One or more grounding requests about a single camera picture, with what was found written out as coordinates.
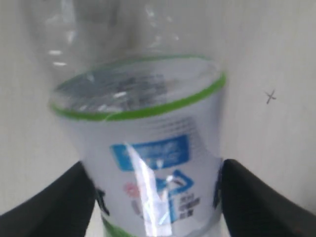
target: bottle label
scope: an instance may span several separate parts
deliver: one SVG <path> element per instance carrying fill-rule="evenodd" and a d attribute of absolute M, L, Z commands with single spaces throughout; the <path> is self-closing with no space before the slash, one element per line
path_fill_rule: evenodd
<path fill-rule="evenodd" d="M 190 58 L 190 63 L 200 65 L 200 60 Z M 176 72 L 164 74 L 158 66 L 160 78 L 179 71 L 175 67 Z M 197 70 L 197 83 L 204 69 Z M 181 70 L 185 75 L 190 68 Z M 62 120 L 84 156 L 109 236 L 186 237 L 210 228 L 222 162 L 218 83 L 224 85 L 225 78 L 187 98 L 103 119 L 95 113 L 56 111 L 67 117 Z"/>

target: blue logo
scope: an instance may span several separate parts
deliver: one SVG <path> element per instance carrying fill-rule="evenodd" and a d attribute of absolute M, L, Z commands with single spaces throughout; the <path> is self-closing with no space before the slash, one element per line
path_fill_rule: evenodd
<path fill-rule="evenodd" d="M 170 168 L 189 161 L 187 135 L 156 142 L 133 144 L 132 147 L 152 170 Z M 134 171 L 126 145 L 112 145 L 111 148 L 119 168 L 122 171 Z"/>

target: blue label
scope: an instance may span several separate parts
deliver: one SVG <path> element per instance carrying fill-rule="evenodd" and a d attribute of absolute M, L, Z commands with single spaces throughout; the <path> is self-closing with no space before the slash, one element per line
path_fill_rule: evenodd
<path fill-rule="evenodd" d="M 170 168 L 189 161 L 187 135 L 149 143 L 133 144 L 140 158 L 153 170 Z M 126 145 L 112 145 L 112 151 L 122 171 L 134 171 Z"/>

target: white wall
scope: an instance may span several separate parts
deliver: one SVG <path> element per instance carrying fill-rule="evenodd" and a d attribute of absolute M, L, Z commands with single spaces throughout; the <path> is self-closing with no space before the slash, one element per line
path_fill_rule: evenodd
<path fill-rule="evenodd" d="M 51 87 L 0 1 L 0 214 L 77 161 L 46 107 Z M 213 51 L 229 74 L 222 154 L 316 213 L 316 1 L 213 0 Z M 276 100 L 265 92 L 275 90 Z M 97 235 L 97 215 L 90 226 Z"/>

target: plastic bottle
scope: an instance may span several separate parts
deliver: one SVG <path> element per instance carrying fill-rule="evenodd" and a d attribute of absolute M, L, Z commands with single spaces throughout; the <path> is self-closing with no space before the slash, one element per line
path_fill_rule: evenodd
<path fill-rule="evenodd" d="M 219 90 L 207 0 L 30 0 L 59 116 L 112 237 L 200 236 L 218 221 Z"/>

